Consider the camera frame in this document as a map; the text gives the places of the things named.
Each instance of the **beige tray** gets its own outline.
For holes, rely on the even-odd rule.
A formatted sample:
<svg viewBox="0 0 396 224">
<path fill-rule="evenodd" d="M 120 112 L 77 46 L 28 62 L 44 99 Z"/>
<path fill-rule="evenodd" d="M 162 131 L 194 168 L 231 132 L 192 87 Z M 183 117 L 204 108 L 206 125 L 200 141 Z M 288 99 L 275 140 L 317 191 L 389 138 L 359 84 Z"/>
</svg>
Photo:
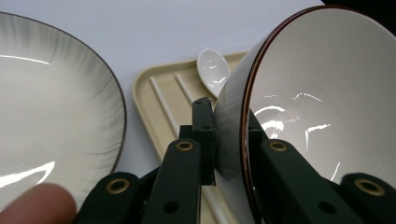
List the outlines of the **beige tray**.
<svg viewBox="0 0 396 224">
<path fill-rule="evenodd" d="M 224 56 L 232 71 L 245 54 L 245 52 L 240 52 Z M 196 61 L 153 66 L 137 77 L 133 86 L 134 102 L 161 159 L 169 143 L 177 139 L 178 131 L 175 126 L 191 125 L 191 102 L 177 77 L 182 80 L 193 99 L 207 96 L 212 99 L 213 105 L 216 103 L 216 98 L 205 88 L 198 76 Z M 163 96 L 162 101 L 158 96 L 158 90 Z M 169 109 L 168 116 L 164 110 L 163 102 Z M 216 217 L 219 213 L 213 212 L 207 201 L 211 199 L 216 200 L 215 203 L 220 208 L 223 217 Z M 217 220 L 223 220 L 221 222 L 224 223 L 236 222 L 228 211 L 219 188 L 203 187 L 201 223 L 218 223 Z"/>
</svg>

